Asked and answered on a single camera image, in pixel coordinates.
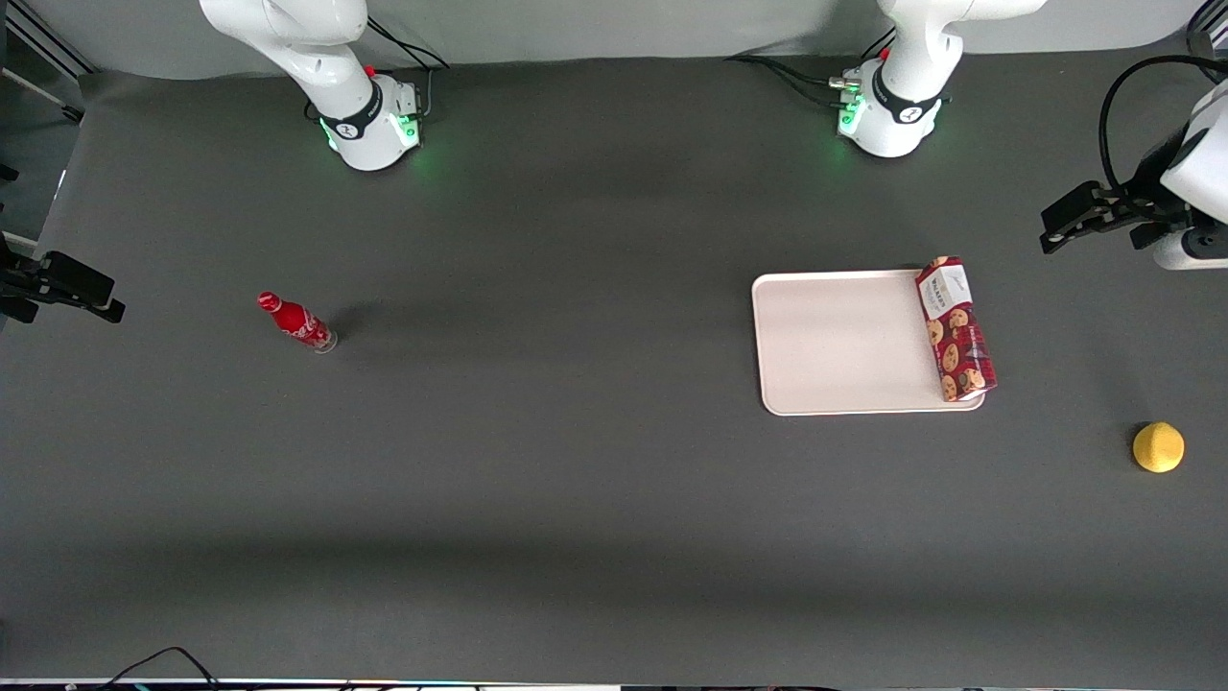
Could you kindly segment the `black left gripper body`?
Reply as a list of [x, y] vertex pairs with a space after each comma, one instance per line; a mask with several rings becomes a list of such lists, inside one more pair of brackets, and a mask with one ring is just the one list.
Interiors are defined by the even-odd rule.
[[1162, 144], [1144, 153], [1129, 180], [1119, 180], [1111, 171], [1108, 126], [1102, 128], [1102, 171], [1114, 198], [1108, 211], [1108, 231], [1136, 225], [1160, 225], [1167, 231], [1192, 227], [1192, 211], [1160, 183], [1178, 150], [1184, 144], [1189, 126], [1172, 131]]

